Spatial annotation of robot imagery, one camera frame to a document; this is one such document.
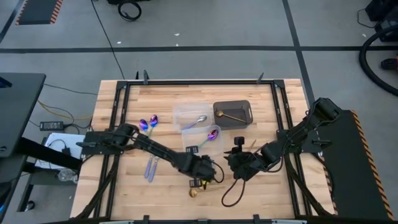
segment yellow cable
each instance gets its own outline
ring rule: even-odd
[[[69,117],[69,116],[65,116],[65,115],[63,115],[63,114],[58,114],[58,113],[56,113],[56,112],[54,112],[54,111],[50,111],[47,107],[46,107],[46,105],[44,105],[42,102],[40,102],[40,100],[37,100],[37,102],[39,103],[39,105],[41,106],[41,107],[43,107],[43,109],[45,109],[47,112],[49,112],[49,113],[52,113],[52,114],[54,114],[54,115],[56,115],[56,116],[59,116],[59,117],[61,117],[61,118],[67,118],[67,119],[73,119],[73,118],[71,118],[71,117]],[[85,116],[85,117],[82,117],[82,118],[75,118],[75,120],[85,120],[85,119],[90,119],[92,116]]]

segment orange warning stripe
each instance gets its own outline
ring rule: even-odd
[[[324,158],[323,156],[320,156],[319,158],[320,158],[323,162],[325,162],[325,158]],[[331,192],[333,191],[333,189],[332,189],[332,187],[331,187],[331,181],[330,181],[330,176],[329,176],[329,173],[328,173],[328,169],[324,166],[324,167],[323,167],[323,171],[324,171],[324,173],[325,173],[326,183],[328,184],[329,193],[330,193],[330,195],[331,195]],[[333,202],[333,208],[335,209],[335,215],[338,215],[337,208],[336,208],[336,203],[335,203],[335,201],[333,200],[333,198],[331,199],[331,202]]]
[[[23,13],[24,10],[25,10],[25,7],[26,7],[27,2],[28,2],[28,0],[26,0],[26,1],[24,2],[24,4],[22,5],[21,12],[19,13],[19,16],[18,16],[18,18],[17,18],[17,21],[15,21],[15,25],[19,25],[19,19],[21,18],[21,15],[22,15],[22,13]]]
[[[51,20],[50,20],[51,24],[54,24],[55,21],[57,20],[57,17],[60,14],[62,2],[63,2],[63,0],[58,0],[57,3],[55,3],[54,11],[52,12],[52,16],[51,16]]]
[[[16,25],[19,25],[19,19],[21,18],[22,13],[24,12],[24,9],[25,9],[25,7],[26,7],[27,2],[28,2],[28,0],[26,0],[26,1],[24,2],[24,5],[23,5],[22,8],[21,8],[21,12],[19,13],[18,19],[17,19],[17,21],[16,21],[16,23],[15,23]],[[50,18],[50,24],[54,24],[55,21],[57,20],[57,17],[58,17],[58,15],[60,14],[62,2],[63,2],[63,0],[58,0],[58,1],[55,3],[54,11],[52,12],[52,15],[51,15],[51,18]]]
[[[374,179],[375,179],[376,184],[378,186],[378,189],[379,189],[379,192],[380,192],[380,195],[381,195],[381,200],[384,202],[384,207],[387,210],[387,216],[391,220],[394,220],[394,216],[392,215],[392,210],[391,210],[390,205],[388,203],[388,200],[387,200],[387,197],[386,197],[386,193],[385,193],[384,188],[383,188],[383,186],[381,184],[381,180],[380,180],[379,174],[377,172],[376,165],[374,163],[371,151],[369,150],[368,142],[365,139],[365,135],[363,133],[363,130],[362,130],[362,127],[361,127],[361,123],[359,122],[358,114],[355,111],[353,111],[353,110],[351,112],[353,114],[355,123],[357,125],[358,131],[359,131],[359,135],[361,136],[361,140],[362,140],[362,143],[363,143],[363,147],[365,149],[365,153],[368,156],[368,161],[369,161],[370,167],[371,167],[371,169],[373,171],[373,176],[374,176]]]

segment clear plastic container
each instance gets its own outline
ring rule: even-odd
[[[209,127],[213,124],[213,108],[206,103],[182,104],[173,107],[173,123],[177,131]]]
[[[217,130],[218,135],[213,140],[208,140],[209,133],[213,130]],[[224,151],[223,133],[217,125],[186,129],[182,131],[182,146],[183,150],[188,146],[200,146],[195,153],[198,156],[218,156]]]

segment black hose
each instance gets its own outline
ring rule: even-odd
[[[398,25],[389,27],[387,29],[384,29],[380,32],[375,33],[373,36],[371,36],[363,45],[361,48],[361,51],[359,52],[359,64],[361,65],[361,68],[363,72],[379,87],[381,87],[383,90],[386,90],[387,92],[398,96],[398,89],[394,88],[393,86],[390,86],[388,83],[385,81],[381,80],[369,67],[368,62],[366,61],[366,52],[368,51],[368,47],[380,36],[387,34],[392,31],[397,31],[398,30]]]
[[[133,6],[135,6],[138,9],[138,15],[136,17],[131,17],[128,13],[124,12],[122,10],[122,6],[124,4],[132,4]],[[132,21],[136,21],[138,18],[141,17],[142,9],[138,5],[138,3],[136,3],[134,0],[124,0],[121,3],[119,3],[118,12],[119,12],[119,15],[122,17],[122,19],[124,19],[125,21],[132,22]]]

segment wooden table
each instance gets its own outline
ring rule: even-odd
[[[294,124],[301,122],[307,110],[307,103],[299,79],[284,80]],[[115,80],[102,81],[93,116],[94,130],[109,127],[109,119],[114,100]],[[277,121],[272,100],[271,88],[263,85],[162,85],[133,86],[130,90],[126,123],[138,125],[141,118],[149,119],[157,114],[160,124],[155,128],[152,139],[176,151],[182,151],[181,135],[174,130],[172,108],[177,103],[208,103],[216,101],[249,100],[254,122],[246,129],[223,131],[224,151],[233,147],[235,136],[244,136],[247,150],[256,139],[254,148],[276,139]],[[234,179],[223,155],[213,159],[224,169],[225,180],[219,190],[199,193],[198,197],[188,195],[189,177],[177,172],[168,162],[159,161],[153,183],[144,178],[149,153],[140,150],[127,151],[121,156],[113,203],[112,220],[142,220],[150,215],[151,220],[196,220],[206,219],[252,219],[253,214],[260,218],[293,218],[292,202],[286,171],[271,174],[260,172],[246,184],[242,200],[234,207],[226,208],[221,197]],[[332,201],[322,165],[311,155],[301,155],[305,180],[310,191],[333,213]],[[84,163],[71,217],[79,214],[98,188],[103,156],[94,156]],[[242,180],[226,197],[226,203],[233,203],[241,193]],[[105,213],[106,199],[103,197],[101,214]],[[300,211],[303,213],[303,200],[298,194]]]

